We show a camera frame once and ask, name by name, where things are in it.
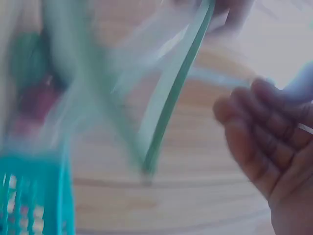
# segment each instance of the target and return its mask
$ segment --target hand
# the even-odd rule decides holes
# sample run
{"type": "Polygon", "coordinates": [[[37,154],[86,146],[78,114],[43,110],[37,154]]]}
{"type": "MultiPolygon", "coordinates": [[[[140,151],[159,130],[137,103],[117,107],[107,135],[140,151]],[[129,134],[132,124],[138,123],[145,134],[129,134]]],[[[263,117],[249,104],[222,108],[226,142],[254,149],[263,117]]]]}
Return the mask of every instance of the hand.
{"type": "Polygon", "coordinates": [[[219,99],[214,113],[235,161],[268,200],[276,234],[313,234],[313,104],[290,105],[284,91],[257,80],[219,99]]]}

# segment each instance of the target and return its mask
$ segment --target green strip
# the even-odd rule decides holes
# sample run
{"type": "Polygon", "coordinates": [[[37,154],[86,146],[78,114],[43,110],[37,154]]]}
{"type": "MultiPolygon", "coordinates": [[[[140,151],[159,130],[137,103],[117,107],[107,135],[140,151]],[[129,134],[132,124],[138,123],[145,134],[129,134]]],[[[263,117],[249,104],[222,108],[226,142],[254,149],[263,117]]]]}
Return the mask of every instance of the green strip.
{"type": "Polygon", "coordinates": [[[153,174],[159,156],[162,139],[174,106],[186,80],[188,71],[198,53],[199,47],[211,21],[215,0],[203,0],[189,25],[172,64],[160,78],[144,115],[139,136],[150,142],[143,164],[145,174],[153,174]]]}

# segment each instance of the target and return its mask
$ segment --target plastic bag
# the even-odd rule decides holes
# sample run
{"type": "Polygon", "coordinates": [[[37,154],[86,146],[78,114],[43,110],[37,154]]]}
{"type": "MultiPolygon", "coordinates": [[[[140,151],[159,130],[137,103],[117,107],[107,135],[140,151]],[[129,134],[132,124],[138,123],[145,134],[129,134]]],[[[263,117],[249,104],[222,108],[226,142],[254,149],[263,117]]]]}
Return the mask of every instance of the plastic bag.
{"type": "Polygon", "coordinates": [[[55,148],[77,130],[107,122],[140,167],[149,159],[145,168],[152,170],[214,1],[204,0],[198,9],[192,1],[164,8],[118,47],[106,42],[106,37],[103,43],[98,35],[102,32],[97,19],[100,1],[32,3],[12,1],[12,6],[19,7],[11,22],[23,14],[42,17],[12,23],[12,32],[2,30],[11,36],[3,43],[7,57],[2,71],[7,82],[14,84],[16,97],[14,105],[9,105],[9,122],[3,122],[6,146],[35,152],[55,148]],[[166,69],[158,68],[161,62],[168,64],[166,69]],[[132,114],[121,107],[128,106],[128,96],[144,77],[157,85],[147,97],[141,124],[134,125],[132,114]]]}

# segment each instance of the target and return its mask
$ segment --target wooden surface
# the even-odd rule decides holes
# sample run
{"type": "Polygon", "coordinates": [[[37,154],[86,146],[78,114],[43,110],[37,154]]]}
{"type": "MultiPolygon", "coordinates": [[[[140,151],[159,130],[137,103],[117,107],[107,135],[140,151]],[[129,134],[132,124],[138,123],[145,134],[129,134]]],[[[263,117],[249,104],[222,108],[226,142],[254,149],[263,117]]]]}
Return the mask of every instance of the wooden surface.
{"type": "MultiPolygon", "coordinates": [[[[159,8],[161,0],[94,0],[100,37],[118,44],[159,8]]],[[[245,57],[219,41],[205,44],[195,64],[250,80],[245,57]]],[[[157,76],[128,97],[140,121],[157,76]]],[[[77,231],[125,235],[272,235],[266,201],[231,159],[212,105],[229,91],[187,81],[165,135],[158,171],[150,186],[130,167],[109,128],[73,140],[77,231]]]]}

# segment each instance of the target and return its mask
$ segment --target teal basket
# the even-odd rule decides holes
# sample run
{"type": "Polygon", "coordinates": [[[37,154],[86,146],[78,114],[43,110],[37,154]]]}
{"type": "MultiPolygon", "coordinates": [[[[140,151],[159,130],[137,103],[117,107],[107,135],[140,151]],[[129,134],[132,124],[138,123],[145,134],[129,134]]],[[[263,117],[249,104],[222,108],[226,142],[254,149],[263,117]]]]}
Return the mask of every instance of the teal basket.
{"type": "Polygon", "coordinates": [[[65,147],[0,156],[2,235],[73,235],[74,202],[69,152],[65,147]]]}

